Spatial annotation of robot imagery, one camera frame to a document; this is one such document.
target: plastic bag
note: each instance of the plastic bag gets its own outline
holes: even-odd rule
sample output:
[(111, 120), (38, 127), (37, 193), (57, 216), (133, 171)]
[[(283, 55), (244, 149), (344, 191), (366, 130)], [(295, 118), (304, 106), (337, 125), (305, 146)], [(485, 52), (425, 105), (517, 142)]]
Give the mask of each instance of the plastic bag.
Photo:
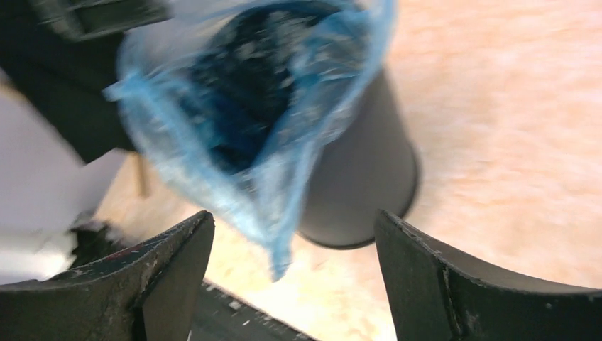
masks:
[(395, 0), (172, 0), (128, 33), (106, 89), (179, 193), (268, 250), (273, 279), (324, 146), (381, 68)]

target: black plastic part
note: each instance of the black plastic part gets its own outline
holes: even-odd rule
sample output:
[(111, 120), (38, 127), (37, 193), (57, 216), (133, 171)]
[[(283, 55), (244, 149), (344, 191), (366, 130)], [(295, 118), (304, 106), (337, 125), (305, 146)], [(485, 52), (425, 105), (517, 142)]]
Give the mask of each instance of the black plastic part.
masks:
[(55, 33), (89, 40), (169, 19), (161, 0), (28, 0)]
[(203, 283), (190, 341), (316, 341), (266, 313)]
[(48, 281), (0, 286), (0, 340), (186, 340), (213, 236), (200, 212)]
[(332, 249), (374, 240), (378, 209), (405, 215), (419, 183), (419, 163), (405, 133), (394, 85), (382, 71), (354, 110), (358, 116), (327, 145), (310, 180), (298, 233)]
[(387, 212), (375, 228), (398, 340), (602, 340), (602, 291), (492, 265)]

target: black object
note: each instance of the black object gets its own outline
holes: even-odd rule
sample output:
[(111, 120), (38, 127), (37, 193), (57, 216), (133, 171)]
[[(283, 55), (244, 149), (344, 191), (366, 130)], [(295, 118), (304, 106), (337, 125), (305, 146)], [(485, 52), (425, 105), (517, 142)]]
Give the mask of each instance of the black object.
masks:
[(0, 340), (186, 340), (213, 235), (200, 212), (48, 281), (0, 286)]
[(375, 228), (398, 340), (602, 340), (602, 291), (500, 268), (386, 212)]
[(118, 229), (112, 227), (109, 222), (90, 220), (73, 227), (70, 232), (77, 238), (77, 247), (71, 251), (75, 260), (71, 263), (70, 269), (84, 266), (133, 246), (128, 245), (123, 239), (112, 236), (118, 232)]
[(161, 0), (28, 0), (55, 33), (89, 40), (169, 18)]
[(316, 341), (211, 283), (199, 292), (190, 341)]
[(386, 71), (366, 88), (357, 118), (324, 149), (309, 184), (298, 232), (333, 249), (374, 241), (377, 209), (400, 216), (417, 192), (418, 161)]
[[(197, 59), (191, 79), (212, 89), (212, 105), (204, 103), (207, 99), (189, 99), (182, 108), (191, 116), (214, 108), (210, 121), (215, 132), (204, 134), (203, 122), (199, 135), (208, 135), (204, 144), (212, 147), (213, 161), (222, 169), (236, 173), (251, 166), (292, 101), (297, 80), (289, 64), (295, 48), (314, 26), (339, 11), (323, 1), (257, 6), (235, 16), (210, 40), (209, 53)], [(337, 86), (345, 92), (346, 86)], [(214, 135), (220, 136), (215, 146)]]
[(0, 1), (0, 68), (86, 163), (114, 148), (135, 150), (117, 105), (102, 95), (117, 81), (122, 39), (68, 43), (39, 25), (25, 0)]

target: floor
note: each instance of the floor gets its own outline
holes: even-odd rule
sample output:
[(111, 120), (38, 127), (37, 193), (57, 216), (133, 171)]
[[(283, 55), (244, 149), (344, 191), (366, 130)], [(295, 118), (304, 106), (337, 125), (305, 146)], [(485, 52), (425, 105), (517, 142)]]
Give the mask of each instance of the floor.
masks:
[[(402, 0), (387, 59), (423, 167), (407, 220), (486, 261), (602, 288), (602, 3)], [(149, 237), (196, 207), (128, 159), (99, 216)], [(207, 278), (324, 341), (393, 341), (374, 246), (294, 241), (288, 275), (218, 222)]]

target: black plastic container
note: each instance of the black plastic container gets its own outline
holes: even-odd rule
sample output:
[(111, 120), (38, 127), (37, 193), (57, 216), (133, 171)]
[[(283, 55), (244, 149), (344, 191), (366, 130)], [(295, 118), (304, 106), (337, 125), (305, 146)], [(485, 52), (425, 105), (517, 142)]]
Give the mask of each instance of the black plastic container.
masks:
[(298, 232), (323, 247), (354, 249), (374, 241), (378, 209), (403, 217), (418, 185), (393, 85), (382, 71), (355, 108), (357, 118), (327, 145), (309, 184)]

